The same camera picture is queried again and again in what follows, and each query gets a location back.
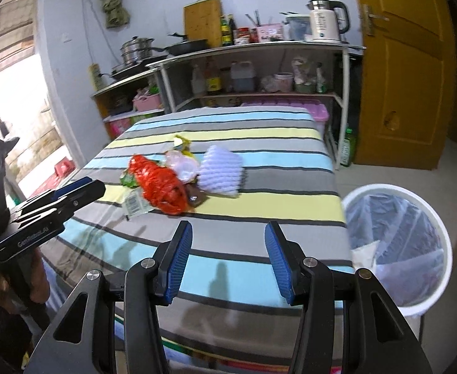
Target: wooden door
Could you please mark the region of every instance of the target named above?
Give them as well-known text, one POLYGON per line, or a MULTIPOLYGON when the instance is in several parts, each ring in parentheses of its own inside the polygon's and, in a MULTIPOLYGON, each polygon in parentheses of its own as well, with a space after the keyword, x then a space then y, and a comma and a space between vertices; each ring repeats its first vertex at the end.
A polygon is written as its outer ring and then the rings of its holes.
POLYGON ((355 163, 431 170, 443 150, 454 99, 455 42, 447 2, 359 5, 367 49, 355 163))

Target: white kettle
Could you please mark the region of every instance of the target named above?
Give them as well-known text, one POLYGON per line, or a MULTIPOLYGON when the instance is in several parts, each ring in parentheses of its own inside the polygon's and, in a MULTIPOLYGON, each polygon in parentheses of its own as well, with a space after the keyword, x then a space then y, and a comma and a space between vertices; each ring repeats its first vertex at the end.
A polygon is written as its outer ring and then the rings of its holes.
POLYGON ((350 29, 350 16, 342 1, 310 0, 310 25, 314 42, 340 42, 340 34, 350 29), (345 13, 346 25, 339 29, 339 21, 334 8, 341 8, 345 13))

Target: wooden cutting board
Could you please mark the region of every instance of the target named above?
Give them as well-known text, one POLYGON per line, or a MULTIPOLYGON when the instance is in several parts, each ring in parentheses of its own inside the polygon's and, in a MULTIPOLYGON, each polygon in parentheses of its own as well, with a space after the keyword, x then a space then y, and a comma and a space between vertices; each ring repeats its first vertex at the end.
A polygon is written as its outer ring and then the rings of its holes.
POLYGON ((189 40, 207 39, 210 48, 221 46, 221 15, 221 0, 202 0, 185 6, 185 35, 189 40))

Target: metal bolt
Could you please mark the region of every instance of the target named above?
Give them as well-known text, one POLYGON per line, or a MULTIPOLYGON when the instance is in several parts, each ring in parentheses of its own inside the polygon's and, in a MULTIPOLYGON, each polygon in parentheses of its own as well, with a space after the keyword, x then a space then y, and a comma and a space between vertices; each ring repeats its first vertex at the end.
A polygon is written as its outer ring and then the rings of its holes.
POLYGON ((372 277, 371 271, 367 269, 360 269, 358 271, 358 275, 362 277, 364 280, 368 280, 370 279, 370 277, 372 277))
POLYGON ((98 277, 100 277, 100 271, 98 270, 90 270, 86 273, 86 278, 90 281, 96 280, 98 277))
POLYGON ((314 259, 313 257, 305 257, 303 259, 303 264, 306 267, 316 267, 317 264, 319 264, 319 262, 317 261, 317 259, 314 259))
POLYGON ((150 267, 154 267, 155 260, 149 257, 148 259, 143 259, 140 264, 144 269, 149 269, 150 267))

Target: clear plastic bag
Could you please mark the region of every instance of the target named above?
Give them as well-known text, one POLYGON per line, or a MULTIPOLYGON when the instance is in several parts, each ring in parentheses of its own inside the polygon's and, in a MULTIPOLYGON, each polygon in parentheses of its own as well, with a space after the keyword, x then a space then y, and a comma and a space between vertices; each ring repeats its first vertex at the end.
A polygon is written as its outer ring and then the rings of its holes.
POLYGON ((444 251, 427 215, 410 201, 371 194, 346 210, 351 249, 379 241, 375 275, 399 307, 418 304, 437 288, 444 251))

